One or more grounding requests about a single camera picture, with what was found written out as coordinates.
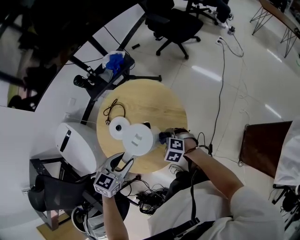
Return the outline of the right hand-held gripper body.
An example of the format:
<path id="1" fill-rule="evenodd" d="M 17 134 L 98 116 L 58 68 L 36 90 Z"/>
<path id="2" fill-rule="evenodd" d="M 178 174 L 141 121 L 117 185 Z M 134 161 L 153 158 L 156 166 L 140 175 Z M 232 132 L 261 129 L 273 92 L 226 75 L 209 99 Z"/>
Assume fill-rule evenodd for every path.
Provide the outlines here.
<path id="1" fill-rule="evenodd" d="M 177 163 L 184 155 L 185 151 L 185 139 L 193 139 L 193 134 L 189 133 L 184 128 L 168 128 L 163 136 L 165 137 L 165 158 L 164 161 Z"/>

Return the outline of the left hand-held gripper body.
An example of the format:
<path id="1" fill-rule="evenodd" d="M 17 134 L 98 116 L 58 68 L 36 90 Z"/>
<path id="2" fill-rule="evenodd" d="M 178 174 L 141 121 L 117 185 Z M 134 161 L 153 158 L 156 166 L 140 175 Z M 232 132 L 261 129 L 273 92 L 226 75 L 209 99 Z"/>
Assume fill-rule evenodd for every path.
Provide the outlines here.
<path id="1" fill-rule="evenodd" d="M 93 183 L 96 192 L 111 198 L 120 191 L 125 176 L 128 173 L 128 163 L 122 169 L 114 168 L 112 160 L 107 160 L 100 171 L 97 171 Z"/>

